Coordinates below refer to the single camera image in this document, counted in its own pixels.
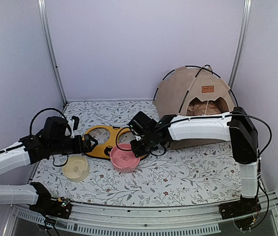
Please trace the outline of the yellow double bowl holder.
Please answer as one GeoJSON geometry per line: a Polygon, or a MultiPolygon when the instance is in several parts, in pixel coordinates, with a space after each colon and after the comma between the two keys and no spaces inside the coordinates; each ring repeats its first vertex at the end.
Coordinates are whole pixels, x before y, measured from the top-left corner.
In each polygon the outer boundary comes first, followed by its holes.
{"type": "Polygon", "coordinates": [[[93,126],[85,132],[98,141],[98,145],[91,152],[85,153],[86,156],[110,160],[110,151],[115,146],[115,139],[117,137],[118,146],[121,143],[129,143],[135,139],[129,128],[121,128],[117,126],[93,126]]]}

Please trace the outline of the pink pet bowl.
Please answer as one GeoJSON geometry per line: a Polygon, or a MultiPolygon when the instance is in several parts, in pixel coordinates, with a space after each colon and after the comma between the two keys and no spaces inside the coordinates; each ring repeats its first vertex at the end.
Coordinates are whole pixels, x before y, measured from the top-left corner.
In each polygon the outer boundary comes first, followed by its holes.
{"type": "Polygon", "coordinates": [[[123,151],[117,146],[112,148],[110,160],[113,168],[122,173],[133,171],[140,162],[140,158],[136,157],[132,151],[123,151]]]}

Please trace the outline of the cream pet bowl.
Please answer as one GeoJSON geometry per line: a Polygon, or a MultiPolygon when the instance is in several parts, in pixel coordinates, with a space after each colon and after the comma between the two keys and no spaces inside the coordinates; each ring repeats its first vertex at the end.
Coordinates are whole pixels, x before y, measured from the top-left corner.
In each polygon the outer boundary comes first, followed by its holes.
{"type": "Polygon", "coordinates": [[[70,156],[68,162],[62,167],[62,172],[71,182],[81,182],[85,180],[90,172],[87,158],[82,155],[70,156]]]}

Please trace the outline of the brown patterned pillow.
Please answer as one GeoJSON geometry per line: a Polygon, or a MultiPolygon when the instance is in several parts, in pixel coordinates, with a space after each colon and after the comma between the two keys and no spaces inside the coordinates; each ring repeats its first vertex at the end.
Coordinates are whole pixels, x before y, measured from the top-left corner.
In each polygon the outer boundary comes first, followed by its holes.
{"type": "Polygon", "coordinates": [[[187,116],[203,116],[220,114],[220,109],[212,101],[190,104],[187,109],[187,116]]]}

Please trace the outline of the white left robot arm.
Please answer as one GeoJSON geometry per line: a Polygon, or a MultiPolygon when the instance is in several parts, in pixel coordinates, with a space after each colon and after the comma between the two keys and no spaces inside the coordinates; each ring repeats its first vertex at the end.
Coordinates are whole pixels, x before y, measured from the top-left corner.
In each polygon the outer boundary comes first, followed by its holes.
{"type": "MultiPolygon", "coordinates": [[[[32,165],[54,155],[69,156],[93,151],[98,142],[89,134],[75,135],[79,118],[71,120],[48,117],[44,127],[13,145],[0,150],[0,175],[18,167],[32,165]]],[[[0,205],[28,204],[39,213],[51,213],[66,206],[53,200],[50,192],[39,182],[26,185],[0,185],[0,205]]]]}

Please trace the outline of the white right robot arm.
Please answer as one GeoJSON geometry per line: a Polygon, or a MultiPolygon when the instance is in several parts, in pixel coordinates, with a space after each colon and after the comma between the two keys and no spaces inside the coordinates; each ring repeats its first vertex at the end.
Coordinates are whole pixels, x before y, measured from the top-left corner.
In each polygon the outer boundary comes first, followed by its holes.
{"type": "Polygon", "coordinates": [[[236,203],[239,214],[254,208],[258,192],[258,132],[243,108],[217,115],[164,115],[159,121],[138,112],[127,124],[136,139],[131,150],[136,157],[148,154],[169,142],[209,139],[231,143],[232,154],[238,163],[242,199],[236,203]]]}

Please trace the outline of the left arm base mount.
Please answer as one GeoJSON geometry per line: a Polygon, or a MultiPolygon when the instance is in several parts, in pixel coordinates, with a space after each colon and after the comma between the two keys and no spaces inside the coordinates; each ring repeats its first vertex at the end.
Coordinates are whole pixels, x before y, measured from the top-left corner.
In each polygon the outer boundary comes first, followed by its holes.
{"type": "Polygon", "coordinates": [[[72,210],[72,204],[69,199],[61,197],[53,199],[50,192],[39,182],[30,184],[35,188],[38,199],[29,209],[40,213],[43,216],[54,216],[62,219],[69,219],[72,210]]]}

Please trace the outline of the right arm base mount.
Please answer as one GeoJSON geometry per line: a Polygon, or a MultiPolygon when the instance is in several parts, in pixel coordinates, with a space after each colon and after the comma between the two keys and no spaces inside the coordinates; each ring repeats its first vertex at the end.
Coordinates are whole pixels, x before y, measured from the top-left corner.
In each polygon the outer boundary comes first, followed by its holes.
{"type": "Polygon", "coordinates": [[[254,226],[260,210],[261,205],[258,197],[243,198],[241,196],[240,200],[219,205],[219,212],[222,219],[241,217],[233,222],[236,228],[241,231],[248,231],[254,226]]]}

